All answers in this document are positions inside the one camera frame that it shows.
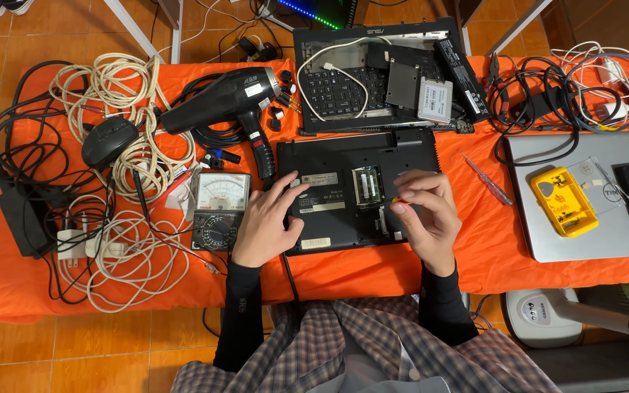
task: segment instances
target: black hair dryer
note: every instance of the black hair dryer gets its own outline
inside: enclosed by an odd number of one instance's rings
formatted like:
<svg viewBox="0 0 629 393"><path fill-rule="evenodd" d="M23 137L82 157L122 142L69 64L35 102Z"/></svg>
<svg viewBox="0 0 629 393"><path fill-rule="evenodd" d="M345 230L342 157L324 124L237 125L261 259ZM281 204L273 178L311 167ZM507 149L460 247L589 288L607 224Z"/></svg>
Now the black hair dryer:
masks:
<svg viewBox="0 0 629 393"><path fill-rule="evenodd" d="M188 101L163 113L160 120L170 134L238 121L252 146L258 178L266 180L275 175L275 160L258 114L279 95L273 68L241 68L226 72Z"/></svg>

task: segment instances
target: plaid shirt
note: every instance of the plaid shirt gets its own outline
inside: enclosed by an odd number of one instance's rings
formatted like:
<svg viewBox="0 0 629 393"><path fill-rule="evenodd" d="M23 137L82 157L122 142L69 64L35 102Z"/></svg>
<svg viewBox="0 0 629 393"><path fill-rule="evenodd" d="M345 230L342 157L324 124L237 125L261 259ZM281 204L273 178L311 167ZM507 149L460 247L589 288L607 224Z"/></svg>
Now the plaid shirt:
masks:
<svg viewBox="0 0 629 393"><path fill-rule="evenodd" d="M341 326L390 380L441 376L451 392L559 392L523 351L497 329L450 347L416 322L413 298L304 302L298 328L291 303L269 307L275 329L238 373L189 362L173 393L306 392L345 372Z"/></svg>

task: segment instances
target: person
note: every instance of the person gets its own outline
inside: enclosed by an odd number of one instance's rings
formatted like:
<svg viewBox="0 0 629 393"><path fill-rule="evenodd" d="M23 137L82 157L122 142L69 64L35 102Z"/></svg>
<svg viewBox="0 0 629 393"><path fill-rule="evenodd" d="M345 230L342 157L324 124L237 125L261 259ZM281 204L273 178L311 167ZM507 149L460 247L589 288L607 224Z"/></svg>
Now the person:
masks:
<svg viewBox="0 0 629 393"><path fill-rule="evenodd" d="M453 243L460 231L448 177L412 170L394 181L392 203L421 259L411 296L303 301L269 307L264 340L259 272L291 248L303 221L284 217L310 185L253 192L228 261L222 331L213 365L188 362L172 392L558 392L498 329L479 334L460 298Z"/></svg>

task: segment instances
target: black mouse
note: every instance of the black mouse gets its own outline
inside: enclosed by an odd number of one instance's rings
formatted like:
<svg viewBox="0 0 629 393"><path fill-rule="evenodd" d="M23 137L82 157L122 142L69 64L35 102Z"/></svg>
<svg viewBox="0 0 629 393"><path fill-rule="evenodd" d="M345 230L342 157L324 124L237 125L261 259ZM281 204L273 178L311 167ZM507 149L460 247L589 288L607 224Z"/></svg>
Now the black mouse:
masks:
<svg viewBox="0 0 629 393"><path fill-rule="evenodd" d="M140 133L135 125L113 117L95 126L82 145L82 160L91 169L108 168Z"/></svg>

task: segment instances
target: orange floor tile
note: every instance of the orange floor tile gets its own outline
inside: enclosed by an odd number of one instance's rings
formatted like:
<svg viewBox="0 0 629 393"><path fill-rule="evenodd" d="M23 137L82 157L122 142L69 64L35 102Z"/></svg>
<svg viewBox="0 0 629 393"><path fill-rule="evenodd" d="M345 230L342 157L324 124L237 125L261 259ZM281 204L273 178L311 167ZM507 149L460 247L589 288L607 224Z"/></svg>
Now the orange floor tile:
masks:
<svg viewBox="0 0 629 393"><path fill-rule="evenodd" d="M169 45L169 22L151 0L122 0L157 49ZM474 53L486 51L516 20L530 0L486 0L470 23ZM247 20L252 17L246 0L221 1L215 9ZM205 7L185 0L183 39L203 28ZM367 25L396 24L401 21L431 21L448 15L441 0L411 0L395 7L371 5ZM206 30L182 44L182 62L211 59L235 44L243 33L272 41L258 24L229 34L240 22L211 12ZM269 24L280 45L293 45L292 35ZM145 57L140 46L108 9L103 0L36 0L23 16L0 17L0 111L9 106L22 67L40 61L64 59L91 64L107 52L125 52ZM503 51L513 56L547 55L542 24L534 22ZM170 52L162 52L164 59ZM222 61L243 56L232 49ZM284 56L294 59L291 48ZM473 306L481 297L473 296ZM505 329L498 296L485 302L482 314L493 326ZM217 338L203 327L202 309L176 308L147 312L46 317L33 325L0 323L0 392L167 392L176 370L191 360L212 362ZM207 311L206 323L219 333L219 311ZM264 313L264 329L273 328Z"/></svg>

